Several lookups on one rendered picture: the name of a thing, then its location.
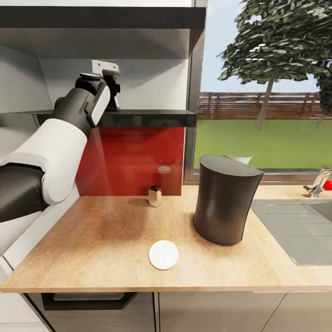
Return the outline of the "saucer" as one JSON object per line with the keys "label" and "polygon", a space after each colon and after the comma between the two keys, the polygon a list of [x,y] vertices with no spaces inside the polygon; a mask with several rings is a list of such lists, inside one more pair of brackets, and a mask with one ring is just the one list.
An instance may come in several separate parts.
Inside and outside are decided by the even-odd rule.
{"label": "saucer", "polygon": [[177,263],[178,249],[171,241],[158,241],[151,247],[149,259],[156,268],[170,269]]}

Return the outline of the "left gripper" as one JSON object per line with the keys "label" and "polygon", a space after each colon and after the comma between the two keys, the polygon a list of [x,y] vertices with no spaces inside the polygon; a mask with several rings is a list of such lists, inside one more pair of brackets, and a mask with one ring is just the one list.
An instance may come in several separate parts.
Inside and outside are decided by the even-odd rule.
{"label": "left gripper", "polygon": [[101,77],[100,81],[104,82],[105,85],[109,87],[110,96],[117,96],[117,93],[120,93],[120,84],[116,83],[115,80],[104,79]]}

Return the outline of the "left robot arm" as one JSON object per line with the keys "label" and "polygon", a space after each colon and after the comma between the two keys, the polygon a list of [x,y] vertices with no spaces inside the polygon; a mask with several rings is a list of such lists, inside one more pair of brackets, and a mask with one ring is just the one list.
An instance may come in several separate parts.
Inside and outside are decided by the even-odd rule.
{"label": "left robot arm", "polygon": [[83,150],[120,84],[113,63],[92,60],[75,88],[56,99],[54,111],[21,147],[0,163],[0,257],[49,207],[70,194]]}

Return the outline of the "paper coffee filter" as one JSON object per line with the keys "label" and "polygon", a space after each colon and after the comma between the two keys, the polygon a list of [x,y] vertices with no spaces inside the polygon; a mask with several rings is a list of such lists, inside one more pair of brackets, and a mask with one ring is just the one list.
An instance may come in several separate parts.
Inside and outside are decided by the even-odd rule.
{"label": "paper coffee filter", "polygon": [[229,157],[230,159],[234,159],[238,162],[242,162],[244,164],[248,164],[248,162],[250,161],[251,157],[248,157],[248,158],[243,158],[243,157],[236,157],[236,158],[232,158],[232,157]]}

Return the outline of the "bottle of coffee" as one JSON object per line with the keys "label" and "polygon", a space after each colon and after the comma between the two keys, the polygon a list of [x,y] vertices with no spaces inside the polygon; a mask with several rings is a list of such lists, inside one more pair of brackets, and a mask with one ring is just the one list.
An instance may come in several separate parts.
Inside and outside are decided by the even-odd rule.
{"label": "bottle of coffee", "polygon": [[[104,79],[111,79],[116,81],[116,77],[112,74],[106,74],[103,73],[103,78]],[[115,112],[115,111],[120,111],[120,106],[117,100],[117,97],[115,96],[110,96],[110,101],[105,109],[104,112]]]}

